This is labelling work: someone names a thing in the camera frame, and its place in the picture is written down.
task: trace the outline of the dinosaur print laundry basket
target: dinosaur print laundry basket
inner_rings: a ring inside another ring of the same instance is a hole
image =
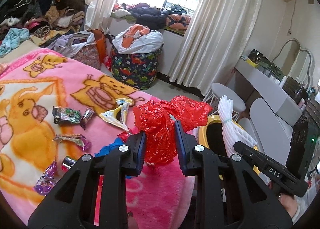
[[[159,57],[162,46],[155,52],[148,54],[120,54],[112,46],[111,71],[113,77],[130,86],[141,90],[147,90],[156,79]]]

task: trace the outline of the turquoise fleece garment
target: turquoise fleece garment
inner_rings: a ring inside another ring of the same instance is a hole
[[[9,29],[8,34],[4,37],[4,40],[0,45],[0,58],[7,55],[11,50],[17,48],[20,43],[27,39],[29,39],[28,29]]]

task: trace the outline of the pink blanket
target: pink blanket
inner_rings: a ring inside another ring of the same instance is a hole
[[[67,155],[79,158],[72,143],[57,144],[56,134],[83,134],[94,154],[113,143],[122,132],[94,117],[84,131],[80,126],[53,123],[53,106],[84,113],[90,106],[97,113],[115,107],[116,98],[132,98],[139,105],[157,98],[138,91],[102,72],[60,54],[38,49],[20,57],[0,76],[0,190],[24,223],[43,199],[32,190],[46,167],[56,159],[58,167]],[[127,126],[134,126],[129,110]],[[60,176],[64,172],[59,168]],[[178,228],[188,210],[194,178],[186,178],[177,157],[155,170],[144,166],[141,176],[126,180],[127,209],[140,229]]]

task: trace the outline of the red wrapper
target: red wrapper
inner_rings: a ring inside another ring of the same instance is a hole
[[[211,110],[209,104],[182,95],[174,97],[170,103],[149,101],[135,106],[133,108],[135,125],[147,135],[145,161],[166,165],[177,155],[174,121],[170,119],[169,114],[180,120],[184,132],[188,132],[198,126],[206,125],[207,115]]]

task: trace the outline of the stool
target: stool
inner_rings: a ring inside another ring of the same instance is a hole
[[[220,100],[220,98],[224,95],[226,95],[228,99],[231,99],[233,101],[233,111],[236,114],[232,117],[232,119],[234,119],[234,121],[237,121],[239,119],[239,114],[245,110],[246,106],[240,96],[232,91],[229,87],[226,87],[223,84],[219,83],[212,83],[211,91],[207,93],[207,95],[203,99],[203,102],[208,102],[209,100],[211,100],[210,105],[213,107],[215,100]]]

